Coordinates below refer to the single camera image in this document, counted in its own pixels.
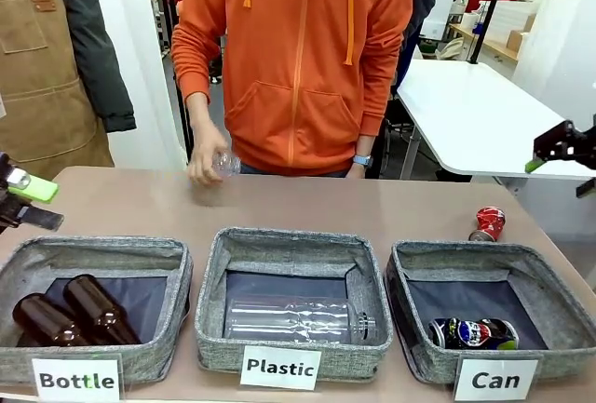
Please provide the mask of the white side table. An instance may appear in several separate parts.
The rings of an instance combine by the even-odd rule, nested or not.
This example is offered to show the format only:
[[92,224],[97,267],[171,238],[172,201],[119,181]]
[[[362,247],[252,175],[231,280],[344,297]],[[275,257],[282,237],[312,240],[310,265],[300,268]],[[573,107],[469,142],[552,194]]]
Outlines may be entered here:
[[528,178],[537,136],[562,117],[484,63],[413,60],[398,90],[413,120],[401,178],[420,141],[459,175]]

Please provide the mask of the white Can label card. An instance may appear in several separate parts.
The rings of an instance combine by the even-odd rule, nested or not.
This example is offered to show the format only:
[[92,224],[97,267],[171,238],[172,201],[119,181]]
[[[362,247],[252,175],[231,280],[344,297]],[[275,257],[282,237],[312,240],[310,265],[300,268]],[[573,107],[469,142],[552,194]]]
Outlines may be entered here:
[[454,383],[454,402],[525,401],[534,385],[539,365],[539,359],[461,358]]

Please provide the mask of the grey fabric basket labelled Bottle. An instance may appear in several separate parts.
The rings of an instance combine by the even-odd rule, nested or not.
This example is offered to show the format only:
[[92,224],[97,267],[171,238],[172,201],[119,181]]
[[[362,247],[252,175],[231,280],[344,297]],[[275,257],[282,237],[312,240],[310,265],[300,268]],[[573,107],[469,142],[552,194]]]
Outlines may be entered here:
[[[188,247],[146,236],[39,236],[17,246],[0,267],[0,387],[28,386],[34,358],[117,359],[126,385],[163,380],[190,305],[193,261]],[[40,346],[12,310],[39,292],[62,304],[65,284],[93,275],[126,309],[136,345]]]

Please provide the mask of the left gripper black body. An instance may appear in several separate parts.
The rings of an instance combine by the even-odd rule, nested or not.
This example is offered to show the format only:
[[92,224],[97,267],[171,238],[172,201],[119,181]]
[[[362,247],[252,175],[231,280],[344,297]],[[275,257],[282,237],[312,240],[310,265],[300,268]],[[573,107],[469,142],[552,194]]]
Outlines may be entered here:
[[0,235],[7,228],[17,228],[21,224],[19,214],[23,202],[8,191],[7,178],[12,170],[9,156],[0,152]]

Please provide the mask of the stack of white boxes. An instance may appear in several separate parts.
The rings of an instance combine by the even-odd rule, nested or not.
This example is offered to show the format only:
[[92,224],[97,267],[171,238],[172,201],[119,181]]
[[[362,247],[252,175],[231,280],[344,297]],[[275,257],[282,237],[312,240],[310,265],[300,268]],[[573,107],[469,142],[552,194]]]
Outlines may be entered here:
[[537,2],[499,0],[484,40],[505,45],[512,31],[528,32],[537,10]]

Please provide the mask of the brown cardboard box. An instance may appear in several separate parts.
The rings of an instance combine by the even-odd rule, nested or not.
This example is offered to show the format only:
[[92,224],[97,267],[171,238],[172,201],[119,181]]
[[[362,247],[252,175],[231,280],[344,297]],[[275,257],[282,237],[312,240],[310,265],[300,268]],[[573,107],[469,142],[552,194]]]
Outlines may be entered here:
[[528,17],[524,27],[521,30],[511,31],[508,37],[506,48],[518,53],[523,46],[524,39],[529,36],[535,22],[536,14]]

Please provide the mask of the grey fabric basket labelled Can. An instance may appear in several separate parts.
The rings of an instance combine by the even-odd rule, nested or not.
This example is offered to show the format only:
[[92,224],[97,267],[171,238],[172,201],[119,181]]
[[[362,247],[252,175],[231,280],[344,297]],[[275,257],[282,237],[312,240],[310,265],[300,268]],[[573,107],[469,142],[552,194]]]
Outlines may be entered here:
[[[537,376],[581,373],[596,357],[596,318],[534,249],[491,242],[400,241],[384,273],[402,350],[422,383],[453,384],[461,358],[539,359]],[[435,318],[508,321],[517,350],[451,350],[435,345]]]

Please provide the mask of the person's left forearm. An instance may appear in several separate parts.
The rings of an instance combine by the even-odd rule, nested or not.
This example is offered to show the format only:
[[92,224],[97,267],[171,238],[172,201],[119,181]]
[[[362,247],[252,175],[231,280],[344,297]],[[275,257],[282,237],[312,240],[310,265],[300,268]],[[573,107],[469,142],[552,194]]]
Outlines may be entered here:
[[402,46],[399,34],[392,40],[373,42],[365,46],[360,68],[363,76],[363,113],[359,128],[356,155],[368,157],[385,115],[390,86],[397,68]]

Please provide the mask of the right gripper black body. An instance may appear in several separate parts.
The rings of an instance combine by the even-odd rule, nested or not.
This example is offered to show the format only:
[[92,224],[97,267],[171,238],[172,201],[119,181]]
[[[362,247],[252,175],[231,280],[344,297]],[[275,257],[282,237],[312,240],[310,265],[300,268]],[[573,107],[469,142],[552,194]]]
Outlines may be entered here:
[[574,159],[585,167],[596,167],[596,114],[591,128],[581,131],[574,129]]

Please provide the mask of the crushed blue Pepsi can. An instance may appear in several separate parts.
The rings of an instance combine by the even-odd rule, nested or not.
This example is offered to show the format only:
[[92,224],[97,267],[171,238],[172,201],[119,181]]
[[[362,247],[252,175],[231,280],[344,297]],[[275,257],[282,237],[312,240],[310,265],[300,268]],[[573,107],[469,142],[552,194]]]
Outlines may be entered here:
[[428,324],[428,336],[438,347],[451,350],[517,350],[520,342],[508,321],[495,318],[435,318]]

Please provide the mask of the small clear plastic bottle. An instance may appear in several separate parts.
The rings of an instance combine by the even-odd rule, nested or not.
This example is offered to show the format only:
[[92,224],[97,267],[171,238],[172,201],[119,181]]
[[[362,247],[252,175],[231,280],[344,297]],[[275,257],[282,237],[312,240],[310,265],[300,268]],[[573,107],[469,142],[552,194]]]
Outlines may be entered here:
[[220,178],[227,178],[239,175],[242,170],[242,163],[234,153],[220,151],[213,155],[212,168]]

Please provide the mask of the large clear plastic bottle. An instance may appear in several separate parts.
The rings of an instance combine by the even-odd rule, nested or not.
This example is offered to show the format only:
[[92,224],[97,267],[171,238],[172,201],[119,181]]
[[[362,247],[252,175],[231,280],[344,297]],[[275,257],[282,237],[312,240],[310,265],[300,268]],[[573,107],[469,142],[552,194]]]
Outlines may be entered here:
[[376,320],[346,299],[249,295],[226,306],[227,339],[368,345]]

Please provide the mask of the crushed red soda can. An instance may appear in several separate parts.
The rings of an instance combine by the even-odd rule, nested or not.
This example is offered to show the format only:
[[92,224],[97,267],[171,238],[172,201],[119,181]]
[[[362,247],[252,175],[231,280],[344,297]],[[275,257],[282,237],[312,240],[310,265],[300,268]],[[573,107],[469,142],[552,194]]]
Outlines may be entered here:
[[496,242],[506,223],[504,211],[497,207],[485,207],[477,212],[476,218],[477,228],[468,236],[468,240]]

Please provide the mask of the person's right hand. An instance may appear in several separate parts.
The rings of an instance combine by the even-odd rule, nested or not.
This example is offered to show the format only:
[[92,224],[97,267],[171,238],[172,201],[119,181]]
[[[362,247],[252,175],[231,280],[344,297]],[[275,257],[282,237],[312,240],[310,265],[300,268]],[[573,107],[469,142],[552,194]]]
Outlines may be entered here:
[[187,167],[189,177],[206,186],[220,183],[223,178],[216,172],[214,159],[228,151],[227,141],[209,118],[193,125],[192,130],[194,148]]

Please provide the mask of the brown glass bottle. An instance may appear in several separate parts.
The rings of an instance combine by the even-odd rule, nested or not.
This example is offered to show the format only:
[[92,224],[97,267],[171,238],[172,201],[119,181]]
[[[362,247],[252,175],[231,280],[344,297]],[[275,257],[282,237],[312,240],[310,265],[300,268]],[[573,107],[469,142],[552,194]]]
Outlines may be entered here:
[[43,346],[91,346],[91,340],[71,315],[41,293],[20,299],[12,317],[28,336]]
[[135,345],[141,340],[129,323],[126,310],[93,275],[78,275],[67,282],[63,299],[95,338],[105,345]]

